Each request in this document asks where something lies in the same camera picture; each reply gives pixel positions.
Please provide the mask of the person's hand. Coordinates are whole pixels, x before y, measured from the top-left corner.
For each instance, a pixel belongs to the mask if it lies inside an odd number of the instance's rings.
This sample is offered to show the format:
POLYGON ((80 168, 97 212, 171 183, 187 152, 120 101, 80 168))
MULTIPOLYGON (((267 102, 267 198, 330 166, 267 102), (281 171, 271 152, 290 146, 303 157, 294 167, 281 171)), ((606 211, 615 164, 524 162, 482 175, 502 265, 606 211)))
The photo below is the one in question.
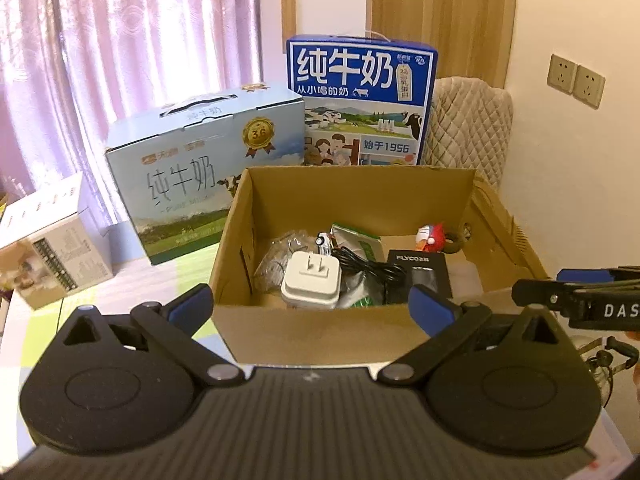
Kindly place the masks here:
MULTIPOLYGON (((639 332, 626 332, 626 336, 631 340, 640 341, 639 332)), ((634 374, 632 375, 632 380, 634 381, 634 386, 636 387, 636 399, 640 404, 640 362, 638 362, 634 366, 634 374)))

